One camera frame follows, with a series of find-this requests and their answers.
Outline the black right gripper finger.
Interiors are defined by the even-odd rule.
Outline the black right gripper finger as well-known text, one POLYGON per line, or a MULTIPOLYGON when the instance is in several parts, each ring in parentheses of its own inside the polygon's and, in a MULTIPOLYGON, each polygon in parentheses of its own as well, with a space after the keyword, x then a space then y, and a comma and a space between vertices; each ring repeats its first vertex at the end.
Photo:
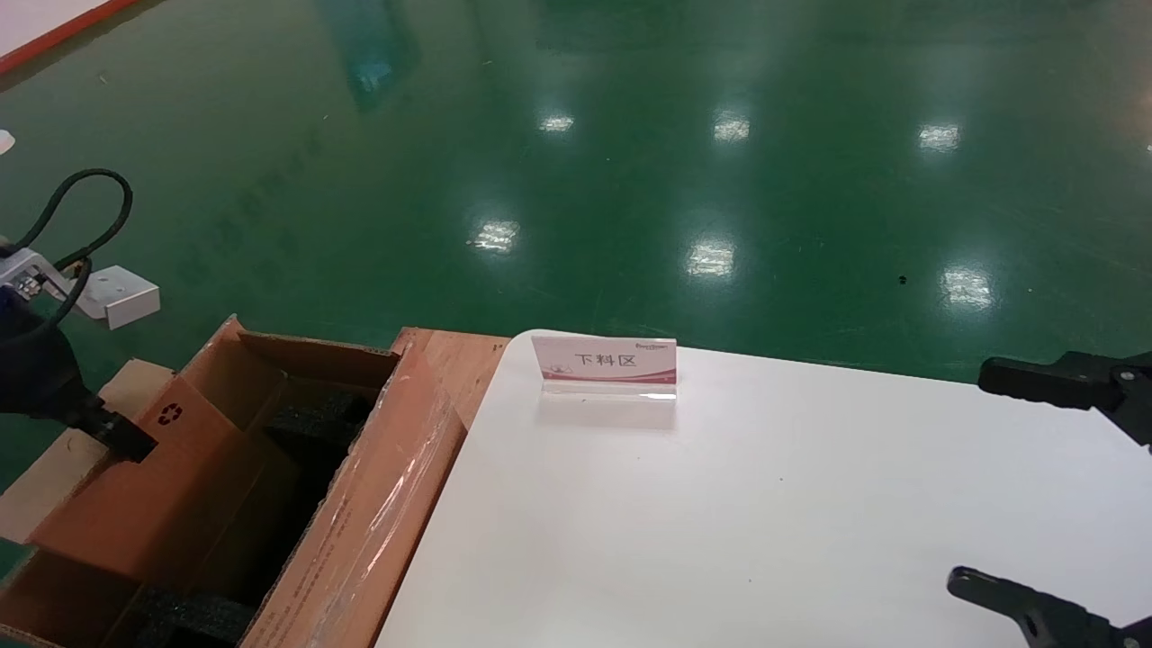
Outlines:
POLYGON ((1137 446, 1151 444, 1151 353, 1109 357, 1068 352, 1053 364, 987 357, 979 389, 1058 409, 1100 410, 1137 446))
POLYGON ((1021 630, 1029 647, 1149 647, 1151 618, 1124 627, 1094 615, 1071 600, 1055 598, 1025 585, 983 571, 956 566, 948 575, 947 592, 995 615, 1021 630))

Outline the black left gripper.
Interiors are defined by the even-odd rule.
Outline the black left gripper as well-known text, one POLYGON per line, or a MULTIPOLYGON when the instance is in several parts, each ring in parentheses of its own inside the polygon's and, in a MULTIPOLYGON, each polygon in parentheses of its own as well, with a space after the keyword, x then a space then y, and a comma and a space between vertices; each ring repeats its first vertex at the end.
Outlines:
POLYGON ((71 422, 112 455, 143 464, 156 438, 111 410, 103 398, 86 398, 71 345, 16 292, 3 292, 1 308, 1 410, 29 419, 71 422))

